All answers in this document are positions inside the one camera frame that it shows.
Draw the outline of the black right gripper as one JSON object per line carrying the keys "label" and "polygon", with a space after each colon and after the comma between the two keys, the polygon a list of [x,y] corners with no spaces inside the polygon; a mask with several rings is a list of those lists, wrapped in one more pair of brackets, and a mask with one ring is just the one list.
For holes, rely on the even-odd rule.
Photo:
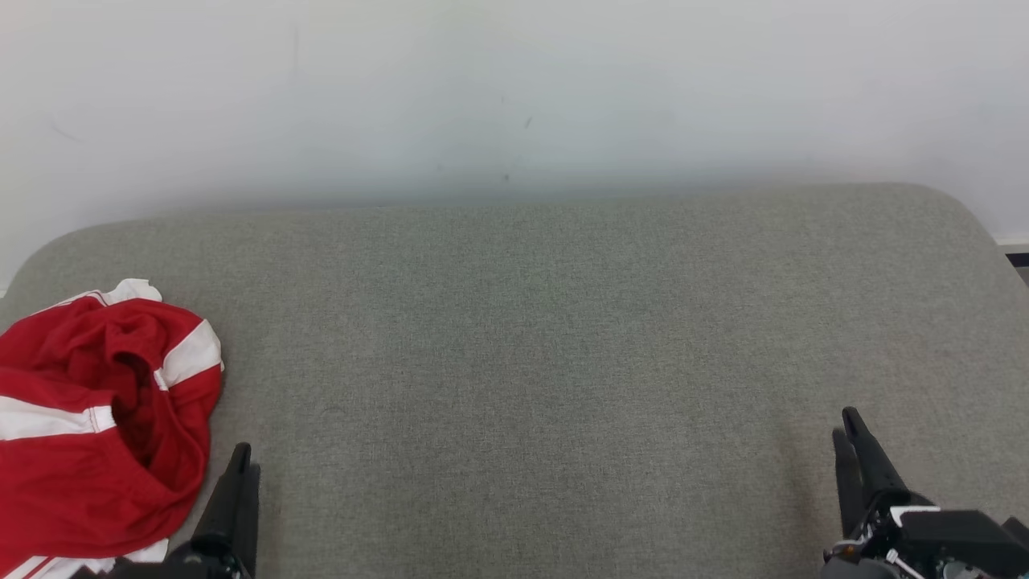
{"label": "black right gripper", "polygon": [[1029,528],[977,510],[945,510],[904,485],[856,407],[833,429],[844,540],[821,579],[1029,579]]}

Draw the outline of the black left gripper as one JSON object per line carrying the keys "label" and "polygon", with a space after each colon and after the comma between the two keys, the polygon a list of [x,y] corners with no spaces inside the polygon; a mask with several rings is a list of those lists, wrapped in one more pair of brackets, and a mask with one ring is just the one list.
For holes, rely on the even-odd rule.
{"label": "black left gripper", "polygon": [[190,541],[165,560],[118,558],[110,571],[77,569],[72,579],[253,579],[260,535],[260,466],[252,447],[236,444]]}

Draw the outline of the red shorts with white stripe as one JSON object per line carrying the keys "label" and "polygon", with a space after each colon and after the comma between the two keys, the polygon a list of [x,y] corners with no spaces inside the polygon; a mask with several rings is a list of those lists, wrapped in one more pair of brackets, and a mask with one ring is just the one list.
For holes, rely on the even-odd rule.
{"label": "red shorts with white stripe", "polygon": [[174,534],[211,455],[220,341],[183,307],[96,294],[0,334],[0,548],[125,556]]}

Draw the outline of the grey fabric sofa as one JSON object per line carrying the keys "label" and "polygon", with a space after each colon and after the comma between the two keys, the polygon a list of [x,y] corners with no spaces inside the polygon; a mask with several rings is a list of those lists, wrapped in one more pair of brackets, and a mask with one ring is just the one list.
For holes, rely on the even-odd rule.
{"label": "grey fabric sofa", "polygon": [[130,277],[221,338],[258,579],[814,579],[847,406],[1029,524],[1029,287],[931,188],[125,221],[37,250],[0,330]]}

